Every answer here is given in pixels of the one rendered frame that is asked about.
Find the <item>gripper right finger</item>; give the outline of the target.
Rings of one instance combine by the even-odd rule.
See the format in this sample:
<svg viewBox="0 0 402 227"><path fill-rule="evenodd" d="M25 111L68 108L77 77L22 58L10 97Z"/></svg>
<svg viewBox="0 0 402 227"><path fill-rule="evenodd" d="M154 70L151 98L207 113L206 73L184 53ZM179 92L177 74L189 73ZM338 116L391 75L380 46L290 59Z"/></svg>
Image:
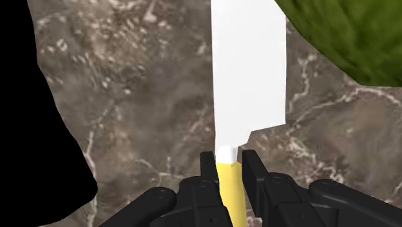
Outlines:
<svg viewBox="0 0 402 227"><path fill-rule="evenodd" d="M402 209L330 179L303 188L268 172L254 150L242 152L242 175L263 227L402 227Z"/></svg>

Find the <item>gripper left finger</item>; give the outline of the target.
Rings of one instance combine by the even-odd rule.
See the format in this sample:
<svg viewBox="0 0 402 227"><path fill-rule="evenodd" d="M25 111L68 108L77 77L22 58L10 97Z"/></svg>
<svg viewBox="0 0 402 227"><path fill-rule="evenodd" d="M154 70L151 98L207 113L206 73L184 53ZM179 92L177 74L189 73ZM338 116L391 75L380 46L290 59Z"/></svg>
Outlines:
<svg viewBox="0 0 402 227"><path fill-rule="evenodd" d="M200 175L182 179L178 192L150 188L99 227L233 227L220 196L214 153L200 154Z"/></svg>

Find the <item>white knife with yellow handle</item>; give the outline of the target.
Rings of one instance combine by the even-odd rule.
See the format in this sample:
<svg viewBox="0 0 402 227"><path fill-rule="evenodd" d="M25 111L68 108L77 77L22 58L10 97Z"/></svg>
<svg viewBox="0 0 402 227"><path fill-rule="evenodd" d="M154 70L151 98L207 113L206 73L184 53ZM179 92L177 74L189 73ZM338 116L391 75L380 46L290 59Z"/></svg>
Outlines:
<svg viewBox="0 0 402 227"><path fill-rule="evenodd" d="M285 124L286 16L275 0L211 0L215 162L233 227L247 227L238 149Z"/></svg>

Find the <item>black rounded object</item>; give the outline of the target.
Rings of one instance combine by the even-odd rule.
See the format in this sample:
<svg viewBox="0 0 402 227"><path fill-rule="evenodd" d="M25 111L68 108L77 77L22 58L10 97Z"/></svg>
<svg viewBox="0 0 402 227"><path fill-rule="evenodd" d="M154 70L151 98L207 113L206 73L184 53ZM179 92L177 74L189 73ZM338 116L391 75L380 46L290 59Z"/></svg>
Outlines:
<svg viewBox="0 0 402 227"><path fill-rule="evenodd" d="M37 63L27 0L0 0L0 227L60 221L97 190Z"/></svg>

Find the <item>green round leafy object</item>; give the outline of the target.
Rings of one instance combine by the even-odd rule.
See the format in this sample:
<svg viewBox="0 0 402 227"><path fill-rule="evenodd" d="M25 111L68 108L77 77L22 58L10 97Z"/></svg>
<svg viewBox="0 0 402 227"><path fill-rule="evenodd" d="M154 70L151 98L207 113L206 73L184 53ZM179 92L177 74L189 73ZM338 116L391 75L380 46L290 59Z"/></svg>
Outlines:
<svg viewBox="0 0 402 227"><path fill-rule="evenodd" d="M402 87L402 0L275 0L298 33L365 86Z"/></svg>

